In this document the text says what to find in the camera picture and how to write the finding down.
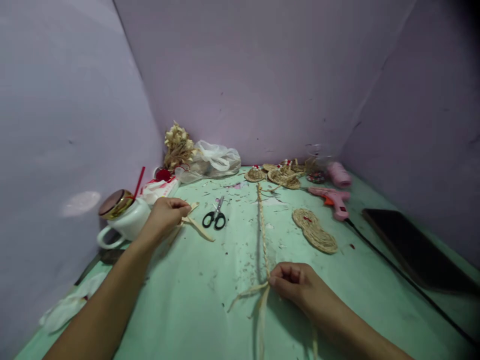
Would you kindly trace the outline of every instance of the jar lid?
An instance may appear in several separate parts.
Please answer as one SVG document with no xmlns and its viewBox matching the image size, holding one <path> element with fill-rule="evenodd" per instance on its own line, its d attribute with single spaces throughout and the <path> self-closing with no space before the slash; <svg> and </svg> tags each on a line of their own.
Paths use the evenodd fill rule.
<svg viewBox="0 0 480 360">
<path fill-rule="evenodd" d="M 98 209 L 98 216 L 105 220 L 118 218 L 134 202 L 134 196 L 128 190 L 121 189 L 110 195 Z"/>
</svg>

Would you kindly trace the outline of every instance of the power cord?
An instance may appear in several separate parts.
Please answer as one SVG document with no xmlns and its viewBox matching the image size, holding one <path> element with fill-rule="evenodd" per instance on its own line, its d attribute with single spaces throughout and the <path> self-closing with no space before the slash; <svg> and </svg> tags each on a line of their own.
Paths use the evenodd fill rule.
<svg viewBox="0 0 480 360">
<path fill-rule="evenodd" d="M 385 260 L 390 267 L 397 272 L 407 283 L 409 283 L 436 311 L 439 313 L 465 340 L 472 344 L 475 348 L 479 349 L 480 344 L 476 342 L 470 335 L 468 335 L 460 326 L 458 326 L 445 311 L 443 311 L 440 306 L 438 306 L 435 301 L 433 301 L 416 283 L 414 283 L 408 276 L 406 276 L 403 271 L 401 271 L 393 262 L 390 261 L 380 250 L 377 249 L 362 233 L 357 229 L 354 223 L 349 219 L 345 219 L 345 222 L 352 227 L 353 230 L 360 236 L 363 241 L 365 241 L 368 246 L 372 248 L 378 255 L 380 255 L 383 260 Z"/>
</svg>

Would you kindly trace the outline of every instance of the pink glue gun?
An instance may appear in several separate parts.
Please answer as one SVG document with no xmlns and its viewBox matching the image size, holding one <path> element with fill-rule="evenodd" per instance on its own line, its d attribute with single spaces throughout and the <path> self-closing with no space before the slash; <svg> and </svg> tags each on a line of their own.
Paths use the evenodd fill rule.
<svg viewBox="0 0 480 360">
<path fill-rule="evenodd" d="M 349 213 L 345 207 L 344 200 L 350 199 L 350 193 L 346 191 L 337 191 L 328 187 L 301 187 L 300 189 L 309 192 L 312 195 L 325 198 L 325 205 L 333 205 L 335 212 L 333 217 L 338 221 L 348 219 Z"/>
</svg>

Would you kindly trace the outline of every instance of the purple wall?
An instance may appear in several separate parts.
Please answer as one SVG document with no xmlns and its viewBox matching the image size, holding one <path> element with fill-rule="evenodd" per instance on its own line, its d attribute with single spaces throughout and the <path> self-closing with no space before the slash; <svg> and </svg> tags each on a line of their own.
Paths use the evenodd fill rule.
<svg viewBox="0 0 480 360">
<path fill-rule="evenodd" d="M 115 0 L 160 128 L 250 165 L 338 152 L 413 2 Z"/>
<path fill-rule="evenodd" d="M 162 136 L 111 2 L 0 1 L 0 359 L 97 250 L 98 202 Z"/>
<path fill-rule="evenodd" d="M 449 3 L 417 1 L 342 157 L 480 267 L 478 33 Z"/>
</svg>

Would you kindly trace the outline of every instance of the white mug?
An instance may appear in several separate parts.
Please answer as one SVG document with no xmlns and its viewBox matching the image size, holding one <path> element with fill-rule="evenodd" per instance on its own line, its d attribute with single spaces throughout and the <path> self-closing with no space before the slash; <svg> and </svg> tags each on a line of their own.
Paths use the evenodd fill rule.
<svg viewBox="0 0 480 360">
<path fill-rule="evenodd" d="M 140 230 L 142 230 L 147 222 L 149 215 L 150 207 L 148 204 L 144 200 L 136 198 L 123 214 L 115 219 L 107 221 L 108 225 L 105 226 L 96 237 L 98 246 L 104 249 L 113 249 L 125 240 L 135 240 L 140 233 Z M 106 244 L 104 237 L 112 229 L 118 231 L 121 237 L 112 244 Z"/>
</svg>

